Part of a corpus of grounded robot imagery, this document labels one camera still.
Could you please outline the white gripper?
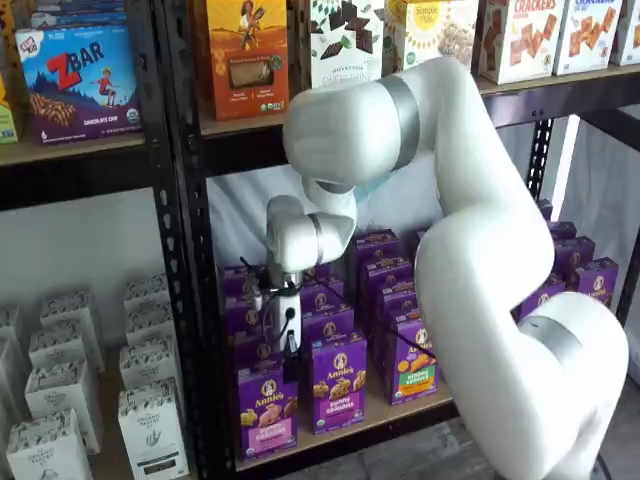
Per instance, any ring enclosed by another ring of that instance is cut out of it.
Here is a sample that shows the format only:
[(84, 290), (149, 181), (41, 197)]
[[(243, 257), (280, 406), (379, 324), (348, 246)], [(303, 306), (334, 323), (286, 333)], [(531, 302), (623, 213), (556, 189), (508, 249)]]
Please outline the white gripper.
[(300, 291), (296, 286), (276, 292), (273, 304), (274, 348), (283, 351), (283, 380), (297, 382), (302, 344)]

